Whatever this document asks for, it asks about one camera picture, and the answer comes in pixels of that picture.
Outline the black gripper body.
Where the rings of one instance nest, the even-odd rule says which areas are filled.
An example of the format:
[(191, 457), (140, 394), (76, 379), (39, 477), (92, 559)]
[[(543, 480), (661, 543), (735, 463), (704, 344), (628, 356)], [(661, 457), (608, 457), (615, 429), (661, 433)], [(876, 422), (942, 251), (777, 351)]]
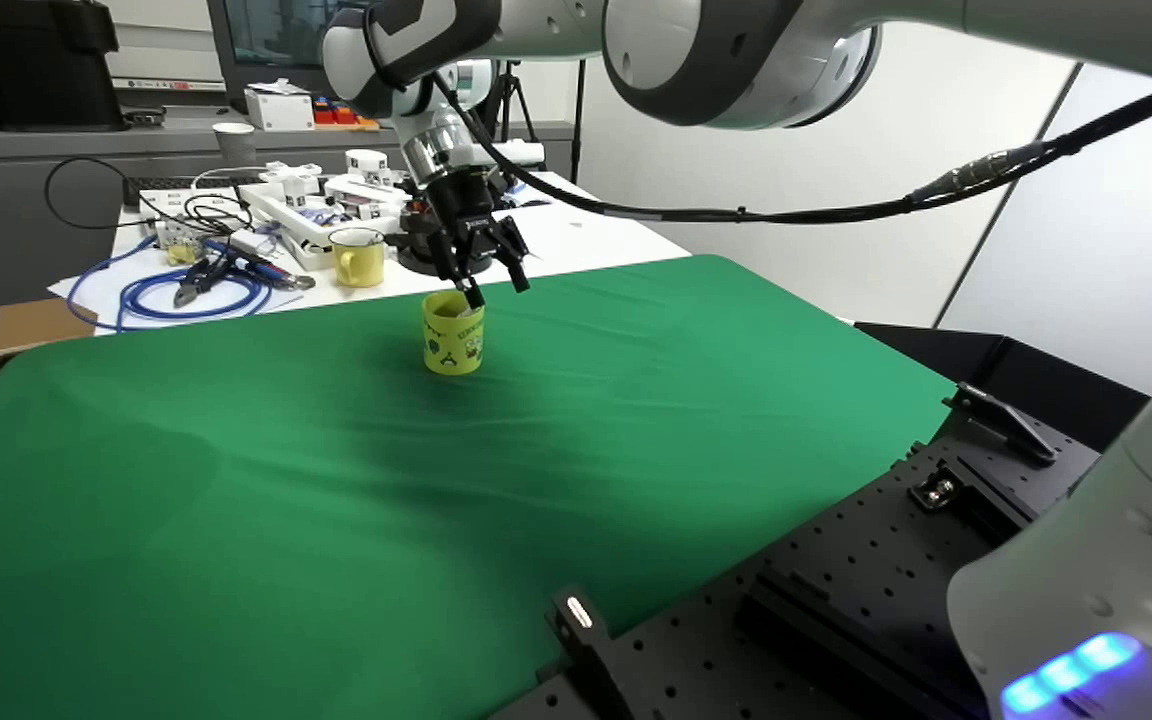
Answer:
[(504, 176), (497, 169), (450, 169), (410, 190), (398, 212), (396, 258), (410, 272), (450, 279), (450, 272), (489, 272), (499, 245), (526, 245), (513, 221), (499, 221)]

